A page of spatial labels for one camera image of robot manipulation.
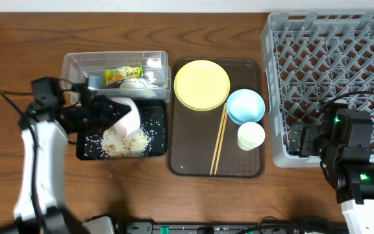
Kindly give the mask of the white tissue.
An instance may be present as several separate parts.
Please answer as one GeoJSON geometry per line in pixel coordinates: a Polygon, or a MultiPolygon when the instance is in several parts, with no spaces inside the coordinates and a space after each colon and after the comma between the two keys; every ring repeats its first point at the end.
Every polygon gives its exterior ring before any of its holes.
{"type": "Polygon", "coordinates": [[[126,79],[119,86],[122,94],[131,98],[145,99],[157,97],[153,91],[154,88],[158,88],[158,86],[151,84],[144,78],[126,79]]]}

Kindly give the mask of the green snack wrapper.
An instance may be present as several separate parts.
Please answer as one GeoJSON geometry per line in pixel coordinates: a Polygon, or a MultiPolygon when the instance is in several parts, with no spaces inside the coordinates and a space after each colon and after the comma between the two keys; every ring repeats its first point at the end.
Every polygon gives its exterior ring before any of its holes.
{"type": "Polygon", "coordinates": [[[104,85],[108,86],[111,84],[122,82],[126,79],[142,78],[143,68],[141,66],[123,66],[111,70],[104,71],[104,85]]]}

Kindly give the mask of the white cup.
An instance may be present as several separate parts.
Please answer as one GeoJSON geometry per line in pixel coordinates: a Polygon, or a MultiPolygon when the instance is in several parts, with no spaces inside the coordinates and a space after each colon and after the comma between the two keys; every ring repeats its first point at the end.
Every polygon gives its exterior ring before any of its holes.
{"type": "Polygon", "coordinates": [[[266,138],[264,128],[256,122],[247,122],[238,129],[238,146],[244,151],[261,146],[266,138]]]}

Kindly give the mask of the pink white bowl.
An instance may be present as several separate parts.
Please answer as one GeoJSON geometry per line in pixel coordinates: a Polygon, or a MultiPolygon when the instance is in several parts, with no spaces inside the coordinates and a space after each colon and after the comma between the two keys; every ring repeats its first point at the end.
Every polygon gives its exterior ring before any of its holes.
{"type": "Polygon", "coordinates": [[[127,139],[140,130],[141,119],[138,108],[132,99],[127,97],[113,97],[112,101],[128,105],[131,110],[114,124],[118,136],[127,139]]]}

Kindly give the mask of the light blue bowl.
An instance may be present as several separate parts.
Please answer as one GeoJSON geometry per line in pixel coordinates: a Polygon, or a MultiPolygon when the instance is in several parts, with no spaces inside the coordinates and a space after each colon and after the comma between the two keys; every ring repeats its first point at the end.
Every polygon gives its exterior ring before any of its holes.
{"type": "Polygon", "coordinates": [[[229,118],[237,125],[259,122],[265,114],[266,106],[262,96],[250,89],[234,91],[227,99],[229,118]]]}

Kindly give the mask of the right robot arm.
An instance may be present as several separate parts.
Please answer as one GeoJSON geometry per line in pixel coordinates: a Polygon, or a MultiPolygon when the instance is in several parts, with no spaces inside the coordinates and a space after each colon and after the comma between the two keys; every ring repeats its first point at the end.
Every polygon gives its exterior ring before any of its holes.
{"type": "Polygon", "coordinates": [[[326,104],[319,124],[292,125],[290,149],[320,158],[350,233],[374,233],[372,133],[370,115],[343,103],[326,104]]]}

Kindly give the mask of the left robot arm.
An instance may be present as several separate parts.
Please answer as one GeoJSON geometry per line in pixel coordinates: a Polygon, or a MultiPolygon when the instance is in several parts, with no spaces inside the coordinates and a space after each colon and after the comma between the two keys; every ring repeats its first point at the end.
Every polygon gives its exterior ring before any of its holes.
{"type": "Polygon", "coordinates": [[[69,135],[98,134],[134,110],[123,102],[97,96],[85,84],[72,86],[83,96],[79,106],[65,105],[59,80],[32,81],[34,101],[20,110],[18,122],[24,144],[24,164],[14,222],[0,233],[114,233],[108,215],[82,222],[68,209],[65,199],[64,156],[69,135]]]}

